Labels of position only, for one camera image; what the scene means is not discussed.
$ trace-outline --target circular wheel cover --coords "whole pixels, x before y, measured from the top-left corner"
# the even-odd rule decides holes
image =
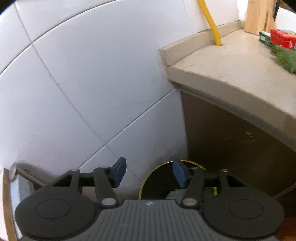
[[[61,188],[34,195],[17,207],[15,218],[24,236],[66,239],[82,232],[93,221],[96,209],[87,197]]]
[[[217,231],[236,238],[255,239],[274,234],[284,219],[275,199],[219,194],[204,206],[207,222]]]

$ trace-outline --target red box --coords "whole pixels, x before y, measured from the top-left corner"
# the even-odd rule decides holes
[[[294,49],[296,44],[296,36],[282,31],[280,29],[270,30],[270,41],[276,45],[280,45],[287,49]]]

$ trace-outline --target wooden frame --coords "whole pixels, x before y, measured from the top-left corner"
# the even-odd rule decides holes
[[[15,225],[13,221],[13,214],[11,208],[10,200],[10,181],[9,181],[9,171],[3,169],[3,186],[2,186],[2,198],[3,198],[3,212],[4,212],[4,222],[5,228],[8,236],[8,241],[18,241],[15,232]]]

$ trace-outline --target ribbed gray panel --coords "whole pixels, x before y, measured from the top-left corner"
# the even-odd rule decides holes
[[[125,200],[105,209],[85,232],[67,241],[230,241],[213,231],[196,210],[174,200]],[[266,241],[278,241],[275,237]],[[24,237],[22,241],[36,241]]]

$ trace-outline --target concrete ledge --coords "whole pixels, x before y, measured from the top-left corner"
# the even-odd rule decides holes
[[[226,23],[217,27],[220,37],[226,36],[236,30],[242,28],[241,21]],[[170,66],[177,63],[179,60],[193,53],[194,51],[203,48],[213,43],[213,35],[210,29],[190,35],[180,39],[172,44],[169,44],[159,50],[160,56],[165,66]]]
[[[235,31],[166,67],[178,88],[254,124],[296,152],[296,76],[258,36]]]

